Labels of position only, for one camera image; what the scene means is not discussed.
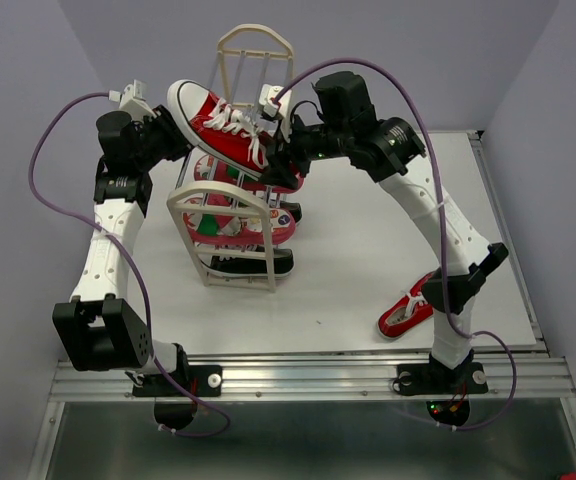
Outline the pink green flip-flop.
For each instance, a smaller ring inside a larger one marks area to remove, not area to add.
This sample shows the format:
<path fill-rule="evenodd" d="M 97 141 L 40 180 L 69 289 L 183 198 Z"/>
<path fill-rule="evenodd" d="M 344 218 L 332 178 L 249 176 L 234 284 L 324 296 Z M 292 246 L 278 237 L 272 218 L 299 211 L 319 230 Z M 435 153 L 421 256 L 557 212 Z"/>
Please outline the pink green flip-flop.
<path fill-rule="evenodd" d="M 259 216 L 235 217 L 188 211 L 176 211 L 176 214 L 183 220 L 195 243 L 219 247 L 264 245 L 262 218 Z M 288 241 L 297 226 L 291 214 L 279 208 L 269 209 L 269 225 L 274 245 Z"/>
<path fill-rule="evenodd" d="M 196 181 L 214 180 L 253 192 L 271 187 L 280 194 L 295 193 L 304 183 L 304 179 L 299 175 L 289 180 L 279 178 L 274 183 L 262 183 L 209 154 L 205 154 L 197 160 L 193 169 L 193 178 Z"/>

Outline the red sneaker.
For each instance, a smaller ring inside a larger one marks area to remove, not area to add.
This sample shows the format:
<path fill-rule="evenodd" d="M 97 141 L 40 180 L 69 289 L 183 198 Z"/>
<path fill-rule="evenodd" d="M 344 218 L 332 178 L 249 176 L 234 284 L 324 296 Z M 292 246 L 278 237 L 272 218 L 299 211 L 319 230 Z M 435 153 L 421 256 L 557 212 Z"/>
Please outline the red sneaker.
<path fill-rule="evenodd" d="M 178 80 L 168 88 L 167 107 L 192 146 L 254 179 L 268 168 L 266 147 L 272 137 L 211 90 L 192 80 Z"/>
<path fill-rule="evenodd" d="M 422 294 L 422 287 L 432 275 L 427 273 L 403 290 L 400 299 L 379 317 L 377 327 L 385 338 L 398 339 L 432 316 L 433 307 Z"/>

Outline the cream and chrome shoe shelf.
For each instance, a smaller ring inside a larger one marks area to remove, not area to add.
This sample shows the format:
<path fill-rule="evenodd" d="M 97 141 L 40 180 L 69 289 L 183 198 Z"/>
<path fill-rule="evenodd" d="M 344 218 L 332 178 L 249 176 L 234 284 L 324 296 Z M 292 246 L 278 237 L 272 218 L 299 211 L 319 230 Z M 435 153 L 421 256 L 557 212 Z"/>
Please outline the cream and chrome shoe shelf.
<path fill-rule="evenodd" d="M 279 93 L 266 81 L 272 61 L 294 75 L 294 49 L 270 27 L 238 25 L 217 43 L 211 72 L 223 91 L 179 80 L 168 90 L 168 108 L 190 144 L 194 167 L 167 199 L 167 208 L 206 286 L 275 291 L 294 261 L 282 244 L 295 233 L 295 206 L 284 202 L 297 185 L 262 182 L 272 137 L 258 117 Z"/>

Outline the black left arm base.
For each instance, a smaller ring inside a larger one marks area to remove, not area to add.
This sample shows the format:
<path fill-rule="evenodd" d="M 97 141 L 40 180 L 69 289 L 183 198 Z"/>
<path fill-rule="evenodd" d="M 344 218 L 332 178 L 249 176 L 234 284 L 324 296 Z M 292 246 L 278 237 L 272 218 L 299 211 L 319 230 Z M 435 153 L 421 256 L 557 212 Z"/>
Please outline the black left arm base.
<path fill-rule="evenodd" d="M 154 399 L 153 415 L 157 424 L 170 433 L 190 433 L 199 404 L 176 389 L 161 373 L 135 374 L 127 372 L 135 398 Z M 190 365 L 181 372 L 170 373 L 172 379 L 188 393 L 198 398 L 221 395 L 223 368 L 217 364 Z"/>

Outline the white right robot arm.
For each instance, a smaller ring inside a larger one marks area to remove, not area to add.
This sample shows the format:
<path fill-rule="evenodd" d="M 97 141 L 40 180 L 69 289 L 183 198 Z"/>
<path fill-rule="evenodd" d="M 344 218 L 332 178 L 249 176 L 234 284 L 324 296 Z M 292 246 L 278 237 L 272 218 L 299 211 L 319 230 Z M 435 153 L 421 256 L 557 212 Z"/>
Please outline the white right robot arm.
<path fill-rule="evenodd" d="M 293 187 L 313 161 L 346 157 L 403 208 L 439 262 L 422 287 L 434 316 L 428 378 L 450 390 L 463 380 L 462 365 L 471 355 L 474 298 L 508 249 L 479 234 L 449 197 L 422 120 L 379 118 L 364 78 L 351 71 L 326 75 L 313 90 L 320 121 L 306 125 L 292 113 L 290 88 L 263 86 L 258 108 L 278 131 L 266 149 L 269 164 L 261 180 Z"/>

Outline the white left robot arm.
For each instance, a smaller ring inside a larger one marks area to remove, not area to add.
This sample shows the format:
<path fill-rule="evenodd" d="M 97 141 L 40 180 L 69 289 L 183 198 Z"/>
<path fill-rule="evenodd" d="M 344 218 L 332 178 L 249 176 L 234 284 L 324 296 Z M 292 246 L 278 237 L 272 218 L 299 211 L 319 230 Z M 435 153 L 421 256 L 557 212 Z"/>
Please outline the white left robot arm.
<path fill-rule="evenodd" d="M 150 172 L 162 160 L 187 155 L 189 144 L 164 106 L 139 119 L 111 111 L 96 128 L 103 155 L 95 174 L 93 235 L 82 275 L 70 300 L 55 305 L 53 324 L 76 370 L 125 370 L 138 386 L 157 382 L 178 394 L 190 385 L 186 353 L 176 343 L 155 341 L 126 296 L 152 193 Z"/>

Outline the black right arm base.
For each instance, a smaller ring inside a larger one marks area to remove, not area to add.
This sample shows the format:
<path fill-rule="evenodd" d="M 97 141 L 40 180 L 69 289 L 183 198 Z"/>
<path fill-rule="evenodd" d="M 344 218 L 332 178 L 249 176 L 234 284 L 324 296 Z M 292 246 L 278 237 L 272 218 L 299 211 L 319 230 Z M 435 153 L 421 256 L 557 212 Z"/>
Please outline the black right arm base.
<path fill-rule="evenodd" d="M 427 396 L 426 409 L 430 419 L 454 430 L 462 429 L 469 419 L 469 396 L 489 392 L 481 363 L 470 362 L 449 369 L 434 360 L 400 365 L 391 388 L 404 397 Z"/>

